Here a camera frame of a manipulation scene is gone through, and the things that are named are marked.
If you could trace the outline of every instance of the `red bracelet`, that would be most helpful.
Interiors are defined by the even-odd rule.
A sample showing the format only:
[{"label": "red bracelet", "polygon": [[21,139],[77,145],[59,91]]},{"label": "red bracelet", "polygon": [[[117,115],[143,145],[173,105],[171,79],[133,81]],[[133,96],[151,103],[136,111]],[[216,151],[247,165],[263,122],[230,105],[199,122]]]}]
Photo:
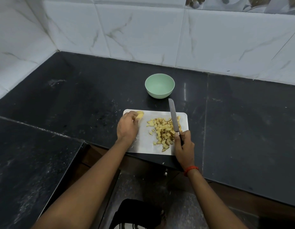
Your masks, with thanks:
[{"label": "red bracelet", "polygon": [[184,176],[185,176],[185,177],[188,177],[187,173],[188,173],[191,169],[197,169],[197,170],[199,170],[199,168],[198,168],[197,166],[194,166],[194,165],[189,166],[189,167],[188,167],[187,169],[185,169],[185,171],[184,171]]}]

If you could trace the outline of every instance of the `bowl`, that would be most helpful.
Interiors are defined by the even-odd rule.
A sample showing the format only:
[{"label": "bowl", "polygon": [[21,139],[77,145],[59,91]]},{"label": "bowl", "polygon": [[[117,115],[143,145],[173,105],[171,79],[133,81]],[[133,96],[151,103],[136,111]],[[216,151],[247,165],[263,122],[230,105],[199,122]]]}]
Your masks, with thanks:
[{"label": "bowl", "polygon": [[145,88],[148,94],[156,99],[168,97],[175,87],[172,77],[166,74],[153,74],[145,81]]}]

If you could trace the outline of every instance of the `potato piece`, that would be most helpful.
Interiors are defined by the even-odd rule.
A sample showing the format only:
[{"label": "potato piece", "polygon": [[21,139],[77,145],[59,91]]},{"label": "potato piece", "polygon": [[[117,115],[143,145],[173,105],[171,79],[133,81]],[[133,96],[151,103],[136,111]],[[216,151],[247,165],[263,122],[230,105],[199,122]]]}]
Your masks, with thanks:
[{"label": "potato piece", "polygon": [[143,111],[137,111],[137,113],[138,113],[138,116],[136,116],[136,119],[141,120],[143,115],[144,115],[144,112]]}]

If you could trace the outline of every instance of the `person's right arm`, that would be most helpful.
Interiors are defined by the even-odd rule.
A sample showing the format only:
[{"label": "person's right arm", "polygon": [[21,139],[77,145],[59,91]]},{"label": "person's right arm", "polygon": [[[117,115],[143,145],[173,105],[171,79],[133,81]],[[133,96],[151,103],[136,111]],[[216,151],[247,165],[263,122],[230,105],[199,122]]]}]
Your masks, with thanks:
[{"label": "person's right arm", "polygon": [[[194,166],[194,143],[190,131],[175,133],[175,155],[181,167],[186,170]],[[223,203],[197,169],[188,171],[188,177],[210,229],[247,228],[242,221]]]}]

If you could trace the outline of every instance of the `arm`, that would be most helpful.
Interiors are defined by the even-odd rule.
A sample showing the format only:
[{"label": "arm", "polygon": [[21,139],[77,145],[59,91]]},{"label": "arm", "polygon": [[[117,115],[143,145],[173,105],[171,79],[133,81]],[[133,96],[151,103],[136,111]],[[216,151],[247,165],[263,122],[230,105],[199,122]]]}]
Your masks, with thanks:
[{"label": "arm", "polygon": [[[185,170],[194,165],[194,143],[190,131],[181,133],[184,145],[180,145],[180,137],[175,134],[176,158]],[[189,180],[211,229],[247,228],[241,220],[222,202],[197,169],[188,172]]]},{"label": "arm", "polygon": [[49,207],[32,229],[90,227],[125,152],[136,137],[136,115],[131,111],[122,116],[114,146]]}]

